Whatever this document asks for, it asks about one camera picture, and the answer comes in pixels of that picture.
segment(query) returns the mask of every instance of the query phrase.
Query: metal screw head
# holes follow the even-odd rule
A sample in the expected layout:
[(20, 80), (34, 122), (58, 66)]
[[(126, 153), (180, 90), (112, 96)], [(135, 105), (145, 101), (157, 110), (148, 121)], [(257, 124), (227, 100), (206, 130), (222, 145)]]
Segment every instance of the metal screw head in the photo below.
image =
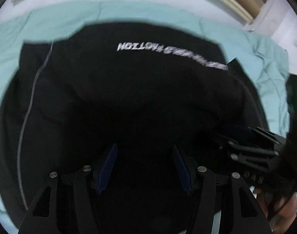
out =
[(231, 158), (234, 161), (237, 161), (238, 160), (238, 156), (236, 154), (231, 154)]
[(84, 172), (88, 172), (89, 170), (91, 170), (91, 166), (89, 166), (89, 165), (85, 165), (85, 166), (82, 168), (82, 170), (83, 170)]
[(56, 178), (56, 177), (57, 177), (57, 172), (50, 173), (50, 178)]
[(233, 178), (240, 178), (240, 175), (238, 173), (232, 173)]
[(204, 173), (205, 171), (207, 171), (206, 167), (204, 167), (204, 166), (199, 166), (197, 169), (201, 173)]

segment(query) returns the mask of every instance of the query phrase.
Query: black plastic bracket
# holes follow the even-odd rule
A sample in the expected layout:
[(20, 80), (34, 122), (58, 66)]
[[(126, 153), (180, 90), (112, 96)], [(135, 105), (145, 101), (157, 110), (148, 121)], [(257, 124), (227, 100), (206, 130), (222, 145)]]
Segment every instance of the black plastic bracket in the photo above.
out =
[(206, 168), (204, 172), (196, 170), (202, 188), (195, 203), (194, 212), (186, 234), (211, 233), (215, 215), (216, 176)]
[[(19, 228), (19, 234), (24, 233), (37, 233), (37, 234), (61, 234), (57, 228), (57, 183), (58, 174), (55, 177), (48, 176), (32, 200), (24, 220)], [(45, 196), (45, 193), (50, 191), (49, 195), (49, 210), (48, 215), (43, 213), (43, 216), (39, 216), (36, 211), (39, 207), (40, 201)]]
[(236, 234), (243, 232), (243, 230), (246, 234), (272, 233), (254, 195), (244, 179), (237, 175), (237, 173), (233, 173), (230, 176), (233, 201), (233, 228), (231, 233)]
[(87, 188), (87, 179), (91, 178), (93, 169), (84, 171), (80, 169), (73, 178), (74, 201), (77, 223), (80, 234), (100, 234), (99, 227), (93, 214), (90, 196)]

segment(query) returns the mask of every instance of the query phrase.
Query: human hand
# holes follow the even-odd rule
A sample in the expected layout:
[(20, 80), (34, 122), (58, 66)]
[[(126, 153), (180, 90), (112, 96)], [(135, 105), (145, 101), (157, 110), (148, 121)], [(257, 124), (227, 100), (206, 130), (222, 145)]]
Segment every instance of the human hand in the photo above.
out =
[[(255, 189), (254, 192), (257, 194), (257, 201), (265, 214), (265, 216), (268, 216), (268, 207), (270, 202), (267, 202), (265, 198), (265, 193), (262, 193), (261, 189)], [(284, 203), (286, 202), (287, 198), (282, 198), (280, 201), (278, 201), (275, 206), (274, 210), (279, 210)], [(292, 222), (295, 220), (297, 216), (297, 196), (294, 194), (290, 200), (286, 203), (286, 205), (278, 212), (280, 218), (279, 220), (272, 226), (272, 230), (274, 234), (283, 234), (285, 233)]]

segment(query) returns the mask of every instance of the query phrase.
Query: dark sleeve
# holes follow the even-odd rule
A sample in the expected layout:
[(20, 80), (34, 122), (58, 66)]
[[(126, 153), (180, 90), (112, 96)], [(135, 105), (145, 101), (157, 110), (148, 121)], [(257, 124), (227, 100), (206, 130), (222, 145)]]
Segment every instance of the dark sleeve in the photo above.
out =
[(297, 120), (295, 116), (291, 118), (291, 130), (286, 138), (283, 159), (297, 171)]
[(0, 106), (0, 194), (17, 228), (26, 214), (17, 178), (18, 140), (34, 77), (49, 50), (50, 44), (23, 45), (19, 70), (11, 80)]
[(248, 75), (244, 72), (239, 61), (235, 58), (228, 63), (229, 73), (237, 79), (244, 92), (246, 93), (246, 101), (244, 101), (243, 114), (242, 114), (242, 125), (247, 127), (260, 127), (268, 130), (268, 122), (260, 101), (260, 97), (257, 89), (253, 82), (250, 80)]
[(297, 171), (297, 75), (290, 75), (287, 89), (291, 126), (286, 138), (283, 158)]

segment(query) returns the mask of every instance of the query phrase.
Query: black clothing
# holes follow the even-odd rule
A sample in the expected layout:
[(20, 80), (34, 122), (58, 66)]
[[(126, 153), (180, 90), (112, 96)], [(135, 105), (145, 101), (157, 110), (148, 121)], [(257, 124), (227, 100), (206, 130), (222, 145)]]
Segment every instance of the black clothing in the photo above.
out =
[(290, 74), (286, 86), (291, 122), (283, 158), (297, 171), (297, 75)]
[[(218, 45), (190, 34), (109, 23), (86, 26), (50, 48), (51, 43), (23, 46), (0, 108), (0, 192), (17, 227), (25, 214), (17, 159), (27, 205), (52, 171), (76, 172), (112, 142), (118, 159), (109, 188), (181, 194), (173, 144), (209, 154), (206, 135), (222, 123), (268, 128), (257, 91), (240, 65), (233, 61), (227, 70)], [(184, 200), (187, 206), (177, 209), (189, 212), (193, 204)], [(171, 205), (176, 204), (159, 208), (173, 212)], [(173, 232), (188, 219), (178, 216), (171, 222), (181, 227)]]

